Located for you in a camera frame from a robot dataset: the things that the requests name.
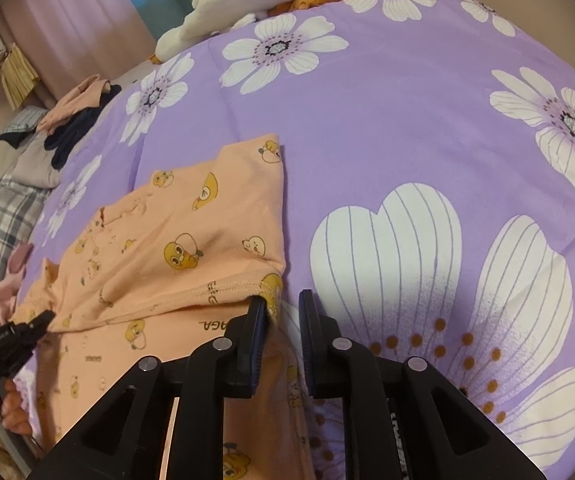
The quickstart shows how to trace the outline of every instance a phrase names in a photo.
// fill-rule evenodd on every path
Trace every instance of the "bed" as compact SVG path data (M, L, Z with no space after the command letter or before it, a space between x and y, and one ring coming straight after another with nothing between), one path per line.
M125 89L46 201L21 298L97 208L266 132L286 171L288 335L313 288L344 335L425 356L549 479L570 477L575 71L475 0L284 14ZM317 476L341 478L339 406L307 408Z

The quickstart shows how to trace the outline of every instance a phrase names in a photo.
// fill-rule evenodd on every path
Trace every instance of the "pink clothing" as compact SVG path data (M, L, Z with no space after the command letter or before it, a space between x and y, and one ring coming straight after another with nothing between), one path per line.
M67 92L56 106L41 119L36 127L40 134L51 135L58 126L65 124L69 118L83 108L98 107L100 95L109 91L109 81L100 75L92 75L78 86Z
M16 295L25 277L25 263L33 248L33 244L21 243L8 260L7 273L0 282L0 327L8 322L16 310Z

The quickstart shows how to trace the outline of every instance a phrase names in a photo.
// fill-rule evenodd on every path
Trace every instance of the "cartoon duck print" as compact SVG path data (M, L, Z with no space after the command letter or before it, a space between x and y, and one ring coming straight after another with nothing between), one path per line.
M163 251L165 261L172 269L193 269L198 265L198 259L203 256L196 246L196 241L188 233L183 233L170 242Z
M273 140L268 140L262 148L258 149L258 152L268 164L275 164L281 161L281 148Z
M152 175L152 184L156 187L168 187L174 182L174 174L171 171L157 171Z
M78 392L80 390L80 384L78 384L78 377L72 376L70 380L70 394L72 399L78 399Z
M277 307L283 294L283 280L278 274L268 274L260 281L260 295L267 301L267 309L272 316L276 316Z
M239 480L247 474L250 457L241 453L236 444L226 442L222 445L222 478L223 480Z
M243 240L243 247L248 253L256 256L265 256L265 242L260 236L253 236L249 240Z
M131 246L136 243L136 240L126 240L123 249L121 249L121 254L128 250Z
M85 244L87 243L87 238L79 238L76 242L76 247L74 248L75 254L82 254L85 250Z
M196 211L199 207L203 207L208 202L212 202L212 200L216 198L216 195L218 195L218 181L214 173L207 173L201 194L194 200L192 210Z
M125 331L125 339L127 339L127 342L132 347L132 350L143 350L147 346L144 330L144 319L136 319L127 325L127 330Z

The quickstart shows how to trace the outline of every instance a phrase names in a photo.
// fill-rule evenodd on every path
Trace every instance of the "navy blue cloth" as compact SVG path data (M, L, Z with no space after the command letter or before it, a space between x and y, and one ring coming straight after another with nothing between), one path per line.
M67 162L67 158L74 149L74 146L90 131L94 126L103 108L116 97L121 91L120 85L112 85L108 93L100 95L100 103L97 107L83 108L76 112L69 121L55 129L54 133L47 136L44 147L49 152L56 150L52 157L52 167L55 170L62 170Z

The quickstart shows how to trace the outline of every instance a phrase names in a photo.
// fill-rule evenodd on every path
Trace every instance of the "orange flower dot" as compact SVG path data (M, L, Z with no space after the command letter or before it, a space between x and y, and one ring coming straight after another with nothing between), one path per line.
M398 345L399 345L399 339L395 335L391 335L385 340L385 346L387 346L387 348L394 349Z

